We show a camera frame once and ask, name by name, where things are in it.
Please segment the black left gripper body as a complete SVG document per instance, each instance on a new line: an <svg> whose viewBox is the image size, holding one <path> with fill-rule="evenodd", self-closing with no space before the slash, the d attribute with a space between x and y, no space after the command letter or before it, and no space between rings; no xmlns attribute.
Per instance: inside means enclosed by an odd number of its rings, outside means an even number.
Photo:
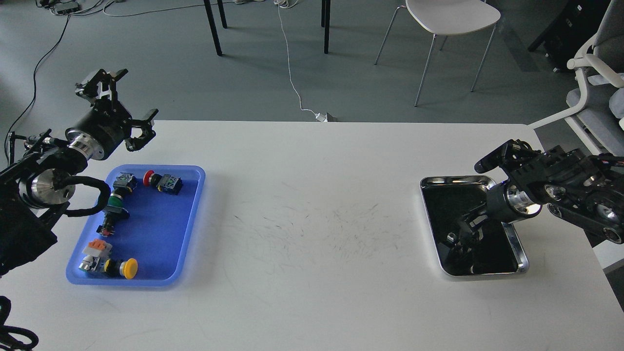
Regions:
<svg viewBox="0 0 624 351"><path fill-rule="evenodd" d="M75 126L65 130L69 148L86 160L106 160L129 137L131 114L118 108L111 112L91 109Z"/></svg>

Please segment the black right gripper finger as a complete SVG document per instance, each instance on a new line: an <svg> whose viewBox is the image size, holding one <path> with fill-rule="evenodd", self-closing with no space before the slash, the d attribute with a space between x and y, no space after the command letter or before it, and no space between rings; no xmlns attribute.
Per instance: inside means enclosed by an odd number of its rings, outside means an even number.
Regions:
<svg viewBox="0 0 624 351"><path fill-rule="evenodd" d="M502 225L485 220L477 231L471 251L471 272L474 274L497 273L501 269Z"/></svg>
<svg viewBox="0 0 624 351"><path fill-rule="evenodd" d="M477 248L484 237L482 227L487 219L486 207L474 207L461 214L455 221L458 229L447 235L451 251L468 254Z"/></svg>

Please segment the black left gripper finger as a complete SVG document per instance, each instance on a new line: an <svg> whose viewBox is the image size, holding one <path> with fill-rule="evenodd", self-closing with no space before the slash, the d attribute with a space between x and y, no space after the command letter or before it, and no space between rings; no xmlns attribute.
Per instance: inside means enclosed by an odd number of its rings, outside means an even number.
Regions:
<svg viewBox="0 0 624 351"><path fill-rule="evenodd" d="M154 118L158 114L159 109L151 109L145 115L145 119L139 120L129 118L124 127L127 138L125 138L125 146L127 151L135 152L145 147L154 137L156 132L153 129ZM141 134L138 137L132 137L132 129L140 129Z"/></svg>
<svg viewBox="0 0 624 351"><path fill-rule="evenodd" d="M91 105L87 115L129 115L129 111L118 100L116 89L117 82L127 73L128 69L113 73L99 69L92 73L92 77L87 77L83 82L76 84L76 95L84 98Z"/></svg>

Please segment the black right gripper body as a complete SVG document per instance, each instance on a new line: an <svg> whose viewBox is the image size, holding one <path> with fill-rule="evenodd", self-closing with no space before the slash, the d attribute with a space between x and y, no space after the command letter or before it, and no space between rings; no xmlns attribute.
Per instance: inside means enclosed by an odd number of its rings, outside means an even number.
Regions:
<svg viewBox="0 0 624 351"><path fill-rule="evenodd" d="M496 184L486 192L486 215L488 218L513 223L534 218L542 206L533 202L525 191L510 181Z"/></svg>

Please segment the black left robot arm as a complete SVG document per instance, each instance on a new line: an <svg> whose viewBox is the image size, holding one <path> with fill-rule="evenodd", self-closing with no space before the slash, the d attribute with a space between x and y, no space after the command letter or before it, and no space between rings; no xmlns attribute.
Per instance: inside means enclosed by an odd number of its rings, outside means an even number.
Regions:
<svg viewBox="0 0 624 351"><path fill-rule="evenodd" d="M116 84L127 73L100 69L76 85L76 95L91 108L65 131L65 139L51 137L50 130L29 137L9 134L9 166L0 175L2 274L54 245L53 227L61 215L87 217L105 208L111 188L81 175L89 160L107 159L120 144L138 151L155 137L158 109L132 118L118 100Z"/></svg>

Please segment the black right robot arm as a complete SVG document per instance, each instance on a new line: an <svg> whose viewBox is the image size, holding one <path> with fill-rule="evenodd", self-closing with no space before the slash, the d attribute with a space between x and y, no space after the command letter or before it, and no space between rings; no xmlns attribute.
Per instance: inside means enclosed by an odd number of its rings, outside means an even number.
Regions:
<svg viewBox="0 0 624 351"><path fill-rule="evenodd" d="M534 150L523 140L508 140L474 165L483 174L500 168L507 180L486 191L479 205L460 215L457 229L444 244L444 263L454 270L481 273L478 261L484 225L514 223L535 217L544 205L557 218L587 234L615 244L623 242L623 175L614 171L623 158L605 153L586 156L560 146Z"/></svg>

